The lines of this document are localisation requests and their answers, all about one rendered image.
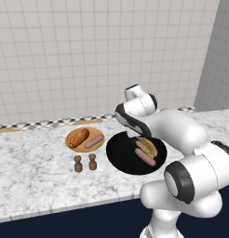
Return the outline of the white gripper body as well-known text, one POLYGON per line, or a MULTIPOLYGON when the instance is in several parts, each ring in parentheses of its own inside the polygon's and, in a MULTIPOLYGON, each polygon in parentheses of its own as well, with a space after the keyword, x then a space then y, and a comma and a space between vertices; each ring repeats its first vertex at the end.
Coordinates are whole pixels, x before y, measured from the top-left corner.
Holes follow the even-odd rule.
POLYGON ((128 130, 127 131, 127 135, 128 135, 128 137, 131 139, 131 138, 136 138, 136 137, 139 137, 140 136, 140 134, 139 133, 137 133, 137 132, 135 132, 135 131, 133 131, 133 130, 128 130))

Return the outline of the yellow-brown bun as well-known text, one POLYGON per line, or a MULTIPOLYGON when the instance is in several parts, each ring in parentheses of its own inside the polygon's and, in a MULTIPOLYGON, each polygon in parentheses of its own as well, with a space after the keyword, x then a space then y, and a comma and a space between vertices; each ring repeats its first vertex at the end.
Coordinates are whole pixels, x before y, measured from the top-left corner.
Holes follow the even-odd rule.
POLYGON ((157 148, 152 141, 146 138, 138 137, 136 140, 136 145, 151 158, 155 158, 158 155, 157 148))

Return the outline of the black round plate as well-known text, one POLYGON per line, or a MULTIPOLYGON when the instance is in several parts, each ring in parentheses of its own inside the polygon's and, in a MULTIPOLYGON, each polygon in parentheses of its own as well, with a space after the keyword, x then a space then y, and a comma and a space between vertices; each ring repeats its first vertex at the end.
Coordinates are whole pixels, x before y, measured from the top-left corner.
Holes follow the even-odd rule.
POLYGON ((106 145, 106 154, 111 164, 118 170, 130 175, 147 175, 158 170, 166 161, 167 148, 160 139, 149 139, 157 148, 155 166, 145 163, 136 153, 135 139, 123 131, 112 136, 106 145))

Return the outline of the pink sausage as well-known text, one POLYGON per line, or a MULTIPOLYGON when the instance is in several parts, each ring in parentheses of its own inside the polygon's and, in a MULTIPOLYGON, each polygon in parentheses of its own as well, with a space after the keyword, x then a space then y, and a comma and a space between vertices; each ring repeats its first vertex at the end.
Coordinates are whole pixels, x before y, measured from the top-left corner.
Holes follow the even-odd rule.
POLYGON ((104 136, 103 134, 99 134, 96 138, 94 138, 93 140, 91 141, 88 141, 86 144, 85 144, 85 148, 86 149, 89 149, 91 147, 93 147, 94 145, 98 144, 99 142, 101 142, 103 140, 104 136))
POLYGON ((141 149, 136 148, 135 153, 148 165, 155 166, 155 160, 143 152, 141 149))

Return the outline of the orange wooden bowl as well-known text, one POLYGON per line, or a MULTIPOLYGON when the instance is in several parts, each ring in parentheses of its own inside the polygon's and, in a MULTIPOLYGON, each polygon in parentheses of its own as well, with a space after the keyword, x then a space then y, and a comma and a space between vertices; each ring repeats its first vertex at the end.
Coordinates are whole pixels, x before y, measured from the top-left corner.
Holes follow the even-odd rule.
POLYGON ((102 146, 102 144, 104 143, 105 139, 102 139, 100 142, 96 143, 95 145, 93 145, 91 148, 86 148, 85 144, 93 139, 95 139, 98 135, 102 135, 102 132, 94 127, 88 127, 88 132, 89 132, 89 137, 83 141, 80 145, 78 145, 76 148, 71 147, 70 146, 70 140, 72 137, 76 136, 80 131, 83 130, 83 127, 77 128, 73 131, 71 131, 65 139, 65 144, 66 146, 75 152, 93 152, 99 149, 99 147, 102 146))

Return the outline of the brown bun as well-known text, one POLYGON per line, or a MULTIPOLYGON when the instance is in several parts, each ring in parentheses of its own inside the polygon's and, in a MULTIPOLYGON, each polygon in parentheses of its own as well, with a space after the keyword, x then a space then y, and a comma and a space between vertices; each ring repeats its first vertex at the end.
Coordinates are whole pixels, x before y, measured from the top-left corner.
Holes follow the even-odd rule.
POLYGON ((89 131, 84 128, 75 136, 71 137, 70 139, 70 146, 76 148, 80 144, 82 144, 89 136, 89 131))

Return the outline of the brown wooden shaker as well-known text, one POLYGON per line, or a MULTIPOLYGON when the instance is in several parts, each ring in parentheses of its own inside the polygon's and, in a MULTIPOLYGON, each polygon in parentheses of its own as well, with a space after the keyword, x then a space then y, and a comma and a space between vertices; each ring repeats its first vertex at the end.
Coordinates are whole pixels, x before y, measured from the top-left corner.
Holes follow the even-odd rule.
POLYGON ((89 156, 89 169, 90 170, 96 170, 97 169, 97 162, 95 161, 96 159, 96 154, 95 153, 91 153, 89 156))
POLYGON ((74 171, 75 172, 81 172, 83 170, 83 165, 81 163, 81 156, 76 155, 74 157, 74 171))

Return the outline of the dark blue counter cabinet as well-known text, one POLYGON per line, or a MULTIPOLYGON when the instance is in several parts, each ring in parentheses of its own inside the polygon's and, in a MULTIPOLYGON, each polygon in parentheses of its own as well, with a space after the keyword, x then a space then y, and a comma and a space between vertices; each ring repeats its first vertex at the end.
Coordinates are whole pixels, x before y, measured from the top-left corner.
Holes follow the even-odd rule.
MULTIPOLYGON (((229 238, 229 186, 215 218, 180 215, 184 238, 229 238)), ((0 223, 0 238, 139 238, 152 211, 138 199, 0 223)))

